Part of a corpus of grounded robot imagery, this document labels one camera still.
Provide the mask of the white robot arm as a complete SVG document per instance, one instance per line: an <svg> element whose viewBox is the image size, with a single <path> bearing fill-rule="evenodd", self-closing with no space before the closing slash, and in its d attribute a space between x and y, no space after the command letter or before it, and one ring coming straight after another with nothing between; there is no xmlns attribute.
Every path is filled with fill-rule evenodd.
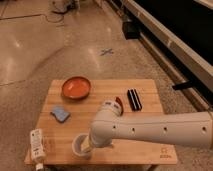
<svg viewBox="0 0 213 171"><path fill-rule="evenodd" d="M104 148L113 139L146 141L189 147L213 148L213 114L183 113L159 116L121 116L116 101L105 101L80 145L83 152Z"/></svg>

